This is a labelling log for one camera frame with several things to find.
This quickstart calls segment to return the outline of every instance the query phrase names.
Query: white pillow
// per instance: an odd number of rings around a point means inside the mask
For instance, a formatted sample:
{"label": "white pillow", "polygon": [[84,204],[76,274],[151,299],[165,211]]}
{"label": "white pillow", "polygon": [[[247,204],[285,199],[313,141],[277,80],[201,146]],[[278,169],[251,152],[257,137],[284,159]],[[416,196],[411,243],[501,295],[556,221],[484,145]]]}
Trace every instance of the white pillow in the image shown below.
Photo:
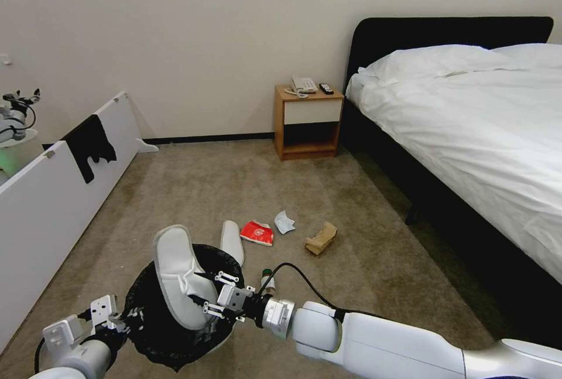
{"label": "white pillow", "polygon": [[520,69],[502,54],[473,45],[438,45],[397,50],[368,66],[367,71],[382,84],[421,77],[442,77],[454,73]]}
{"label": "white pillow", "polygon": [[562,69],[562,45],[558,44],[521,44],[496,48],[499,54],[505,55],[519,63],[531,67],[549,67]]}

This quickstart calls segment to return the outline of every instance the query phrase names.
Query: nightstand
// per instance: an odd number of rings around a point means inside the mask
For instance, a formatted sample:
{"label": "nightstand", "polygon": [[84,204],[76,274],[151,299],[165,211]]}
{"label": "nightstand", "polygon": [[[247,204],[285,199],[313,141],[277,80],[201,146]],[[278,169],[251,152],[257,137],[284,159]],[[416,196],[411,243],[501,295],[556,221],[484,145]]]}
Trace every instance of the nightstand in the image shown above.
{"label": "nightstand", "polygon": [[333,87],[333,95],[320,89],[308,98],[284,91],[289,85],[275,85],[273,121],[275,148],[281,160],[334,157],[340,135],[344,96]]}

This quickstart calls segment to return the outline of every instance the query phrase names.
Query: black garment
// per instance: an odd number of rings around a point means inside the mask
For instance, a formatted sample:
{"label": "black garment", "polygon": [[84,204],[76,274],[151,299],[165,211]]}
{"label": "black garment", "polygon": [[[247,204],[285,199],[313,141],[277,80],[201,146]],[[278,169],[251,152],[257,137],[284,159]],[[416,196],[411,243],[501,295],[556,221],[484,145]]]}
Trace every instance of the black garment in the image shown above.
{"label": "black garment", "polygon": [[86,184],[94,179],[94,172],[88,164],[89,156],[95,163],[98,163],[100,158],[107,162],[117,161],[115,149],[107,140],[100,118],[95,114],[78,124],[62,140],[68,144]]}

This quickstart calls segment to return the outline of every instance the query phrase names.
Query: telephone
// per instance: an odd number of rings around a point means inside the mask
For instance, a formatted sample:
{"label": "telephone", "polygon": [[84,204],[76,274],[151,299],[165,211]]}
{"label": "telephone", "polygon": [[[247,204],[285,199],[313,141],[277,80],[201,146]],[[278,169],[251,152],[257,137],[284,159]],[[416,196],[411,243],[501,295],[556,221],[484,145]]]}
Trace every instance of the telephone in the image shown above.
{"label": "telephone", "polygon": [[297,95],[299,98],[306,98],[306,94],[316,93],[318,88],[314,81],[309,77],[291,76],[292,89],[285,89],[285,92],[291,95]]}

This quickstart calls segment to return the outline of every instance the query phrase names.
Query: beige carpet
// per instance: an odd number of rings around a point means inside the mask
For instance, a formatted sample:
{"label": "beige carpet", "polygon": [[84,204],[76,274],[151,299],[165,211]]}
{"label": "beige carpet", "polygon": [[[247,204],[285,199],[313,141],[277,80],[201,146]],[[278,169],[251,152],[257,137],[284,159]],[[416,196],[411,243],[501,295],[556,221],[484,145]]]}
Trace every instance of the beige carpet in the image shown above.
{"label": "beige carpet", "polygon": [[[218,245],[224,220],[240,226],[252,219],[273,224],[283,209],[296,221],[295,231],[277,235],[273,247],[244,242],[247,284],[256,285],[263,268],[290,261],[340,306],[428,328],[470,349],[493,341],[404,225],[403,214],[371,181],[367,172],[376,170],[374,164],[359,164],[345,149],[334,159],[281,162],[271,140],[160,148],[159,153],[138,155],[131,163],[0,357],[3,378],[32,374],[33,352],[44,326],[81,312],[106,293],[118,295],[122,304],[129,286],[150,262],[153,236],[161,228],[185,224],[194,242]],[[303,241],[324,220],[333,223],[338,234],[315,257],[304,249]],[[279,271],[276,283],[279,296],[298,304],[316,300],[290,268]],[[246,322],[236,326],[223,347],[178,374],[151,364],[127,343],[107,377],[352,375],[308,360],[296,353],[290,340],[280,342]]]}

